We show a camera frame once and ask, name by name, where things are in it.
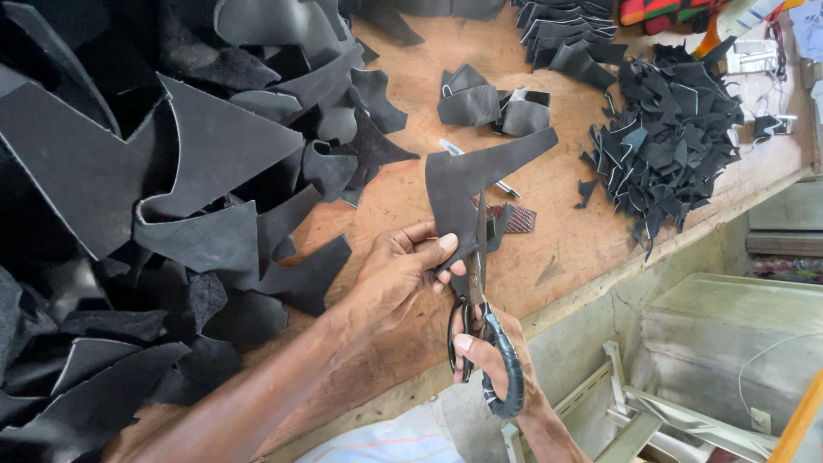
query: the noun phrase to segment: light blue cloth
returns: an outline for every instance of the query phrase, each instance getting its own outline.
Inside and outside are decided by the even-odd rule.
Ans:
[[[788,10],[800,56],[823,61],[823,0],[806,0]]]

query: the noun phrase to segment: right hand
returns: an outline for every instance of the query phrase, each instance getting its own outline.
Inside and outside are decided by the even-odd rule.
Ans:
[[[484,322],[481,318],[480,307],[474,306],[474,311],[472,333],[479,333]],[[525,400],[518,417],[537,416],[546,413],[548,400],[546,400],[543,391],[540,390],[540,386],[537,384],[537,375],[534,372],[534,364],[528,352],[526,337],[523,335],[523,327],[520,325],[520,321],[494,306],[491,307],[491,311],[497,315],[503,330],[509,336],[514,349],[517,350],[520,365],[523,369]],[[495,388],[495,394],[501,400],[505,400],[509,388],[509,376],[506,374],[503,356],[500,355],[497,347],[469,334],[463,334],[463,321],[460,320],[460,317],[455,317],[452,325],[452,335],[454,336],[454,352],[456,354],[454,382],[460,382],[463,379],[464,358],[467,358],[489,375],[491,384]]]

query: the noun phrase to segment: black scissor handle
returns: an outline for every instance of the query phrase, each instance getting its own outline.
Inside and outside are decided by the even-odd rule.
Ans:
[[[510,419],[517,416],[523,408],[523,401],[526,398],[525,384],[523,382],[523,367],[520,365],[520,357],[514,349],[514,345],[509,336],[503,331],[500,320],[491,311],[488,302],[480,305],[483,320],[486,325],[483,328],[483,340],[497,347],[500,355],[503,356],[503,364],[506,368],[506,375],[509,377],[509,388],[506,390],[506,400],[500,400],[495,394],[495,388],[491,385],[491,378],[483,372],[483,398],[489,404],[491,412],[503,419]]]
[[[446,344],[449,346],[449,363],[454,373],[455,363],[457,362],[457,354],[454,353],[454,342],[452,335],[452,323],[454,322],[454,315],[460,311],[460,317],[463,319],[463,333],[471,334],[472,329],[472,304],[466,300],[462,294],[455,297],[452,311],[449,314],[449,325],[446,326]],[[470,362],[468,358],[463,358],[463,379],[461,382],[467,383],[468,378],[472,375],[474,363]]]

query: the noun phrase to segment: left hand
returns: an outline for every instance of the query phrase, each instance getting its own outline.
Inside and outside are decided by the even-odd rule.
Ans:
[[[374,239],[357,280],[346,299],[363,312],[372,334],[391,330],[400,323],[417,296],[426,288],[435,294],[449,284],[452,273],[464,275],[461,260],[439,275],[433,268],[458,248],[453,233],[437,237],[435,222],[419,222],[399,230],[385,231]]]

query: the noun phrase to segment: white cloth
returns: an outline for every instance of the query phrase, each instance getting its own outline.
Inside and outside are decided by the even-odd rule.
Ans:
[[[296,463],[464,463],[446,427],[439,399],[405,414],[341,434]]]
[[[823,61],[823,0],[806,0],[788,10],[803,58]]]

